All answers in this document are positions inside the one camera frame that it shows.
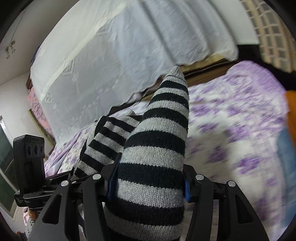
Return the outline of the black grey striped sweater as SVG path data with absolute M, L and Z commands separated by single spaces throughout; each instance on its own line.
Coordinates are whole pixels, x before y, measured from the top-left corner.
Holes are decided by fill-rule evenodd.
M 109 240 L 180 239 L 188 118 L 188 85 L 175 66 L 143 115 L 103 116 L 93 127 L 72 179 L 119 162 L 114 197 L 104 206 Z

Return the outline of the pink floral pillow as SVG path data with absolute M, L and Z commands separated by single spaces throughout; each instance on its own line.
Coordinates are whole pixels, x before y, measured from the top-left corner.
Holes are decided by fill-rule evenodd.
M 28 92 L 28 102 L 30 110 L 32 111 L 33 116 L 36 118 L 37 122 L 42 126 L 46 133 L 48 133 L 51 137 L 54 137 L 52 129 L 39 103 L 34 87 L 32 87 Z

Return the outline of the blue folded cloth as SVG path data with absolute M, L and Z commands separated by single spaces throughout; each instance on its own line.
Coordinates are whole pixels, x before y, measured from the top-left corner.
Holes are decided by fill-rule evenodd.
M 277 154 L 288 184 L 295 183 L 295 147 L 287 128 L 283 128 L 276 141 Z

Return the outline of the purple floral bed quilt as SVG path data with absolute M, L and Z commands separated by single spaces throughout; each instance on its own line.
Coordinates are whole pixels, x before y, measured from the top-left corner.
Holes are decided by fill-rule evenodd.
M 234 179 L 254 207 L 270 240 L 285 224 L 284 174 L 276 140 L 285 126 L 285 90 L 267 69 L 251 61 L 232 66 L 225 75 L 191 86 L 184 164 L 210 180 Z M 141 101 L 110 117 L 143 115 Z M 96 123 L 80 130 L 45 162 L 45 174 L 73 170 Z

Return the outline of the white lace cover cloth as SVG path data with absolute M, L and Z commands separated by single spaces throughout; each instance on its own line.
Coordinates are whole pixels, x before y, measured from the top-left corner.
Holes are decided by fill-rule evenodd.
M 57 144 L 174 66 L 220 55 L 236 43 L 208 1 L 79 1 L 39 47 L 31 79 Z

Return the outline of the orange folded cloth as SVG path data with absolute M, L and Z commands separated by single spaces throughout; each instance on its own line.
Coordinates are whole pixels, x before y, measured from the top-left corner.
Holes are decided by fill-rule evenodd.
M 287 123 L 290 129 L 290 134 L 295 139 L 296 92 L 291 90 L 287 91 L 285 93 L 285 97 L 287 98 L 287 104 L 288 104 Z

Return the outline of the brown woven mat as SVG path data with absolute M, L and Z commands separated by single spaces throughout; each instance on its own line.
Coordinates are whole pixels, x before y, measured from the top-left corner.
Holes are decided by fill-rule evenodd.
M 237 63 L 238 60 L 228 61 L 219 54 L 216 54 L 191 65 L 182 65 L 180 66 L 180 70 L 184 74 L 187 85 L 191 87 L 201 83 L 207 83 L 226 74 Z

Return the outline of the beige checked curtain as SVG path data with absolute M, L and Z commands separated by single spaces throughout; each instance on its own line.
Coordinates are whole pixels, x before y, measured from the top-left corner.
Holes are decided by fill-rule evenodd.
M 295 40 L 280 16 L 264 1 L 240 2 L 252 21 L 264 62 L 295 72 Z

